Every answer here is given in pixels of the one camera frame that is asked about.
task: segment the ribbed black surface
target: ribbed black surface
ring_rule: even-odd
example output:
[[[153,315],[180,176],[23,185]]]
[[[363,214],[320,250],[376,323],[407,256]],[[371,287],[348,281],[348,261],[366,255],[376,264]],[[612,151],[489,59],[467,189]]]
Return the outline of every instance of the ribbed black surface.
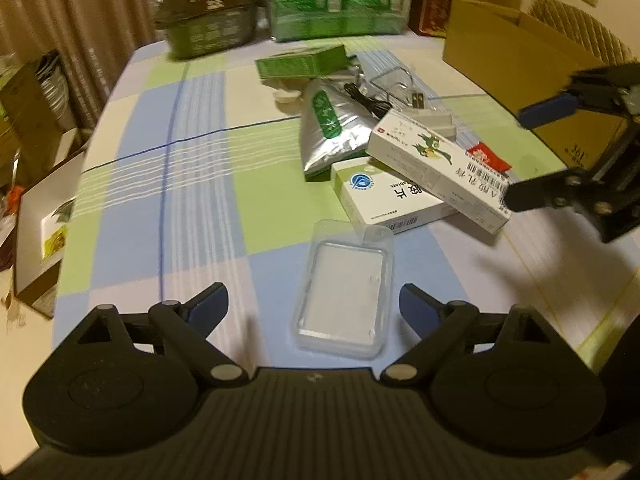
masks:
[[[109,458],[41,449],[10,480],[566,480],[595,463],[583,450],[517,459],[471,447],[420,394],[369,370],[266,368],[248,386],[213,391],[161,444]]]

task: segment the green label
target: green label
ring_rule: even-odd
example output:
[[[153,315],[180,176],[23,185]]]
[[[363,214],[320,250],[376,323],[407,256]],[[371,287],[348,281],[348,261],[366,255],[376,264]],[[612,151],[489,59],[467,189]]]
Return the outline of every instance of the green label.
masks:
[[[340,121],[324,90],[316,92],[313,98],[314,112],[325,139],[333,139],[342,133]]]

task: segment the parrot illustration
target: parrot illustration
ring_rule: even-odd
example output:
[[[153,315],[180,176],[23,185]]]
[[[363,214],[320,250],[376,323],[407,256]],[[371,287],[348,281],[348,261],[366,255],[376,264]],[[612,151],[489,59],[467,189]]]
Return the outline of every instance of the parrot illustration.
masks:
[[[453,162],[451,161],[451,155],[439,149],[440,139],[438,137],[436,136],[428,137],[423,134],[420,134],[420,137],[422,138],[422,140],[424,140],[426,147],[421,146],[420,144],[414,144],[414,148],[418,150],[418,153],[420,153],[422,156],[432,156],[435,158],[438,158],[438,154],[440,154],[447,159],[449,164],[453,166]]]

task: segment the silver foil bag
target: silver foil bag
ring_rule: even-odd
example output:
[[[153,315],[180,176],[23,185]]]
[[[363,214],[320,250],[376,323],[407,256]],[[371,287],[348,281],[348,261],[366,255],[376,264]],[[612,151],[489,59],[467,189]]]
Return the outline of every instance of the silver foil bag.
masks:
[[[364,155],[371,129],[378,123],[337,85],[315,79],[302,95],[300,157],[306,179],[334,162]]]

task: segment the checkered tablecloth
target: checkered tablecloth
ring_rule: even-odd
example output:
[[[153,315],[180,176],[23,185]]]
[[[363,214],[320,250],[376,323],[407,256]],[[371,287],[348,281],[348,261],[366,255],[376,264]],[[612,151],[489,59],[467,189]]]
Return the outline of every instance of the checkered tablecloth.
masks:
[[[481,89],[441,60],[441,40],[412,33],[341,38],[367,76],[397,65],[454,113],[458,142],[480,139],[512,166],[513,178],[562,167]],[[165,43],[140,48],[111,95],[78,188],[54,318],[57,345],[98,303],[140,312],[185,301],[223,282],[229,313],[209,337],[247,368],[372,366],[380,371],[416,341],[398,311],[404,283],[441,301],[465,299],[488,312],[531,304],[587,362],[638,311],[640,235],[604,246],[568,210],[514,215],[497,237],[462,215],[395,236],[388,343],[359,362],[297,349],[290,320],[312,227],[346,220],[328,182],[306,183],[300,120],[261,85],[257,57],[298,44],[257,42],[191,61]]]

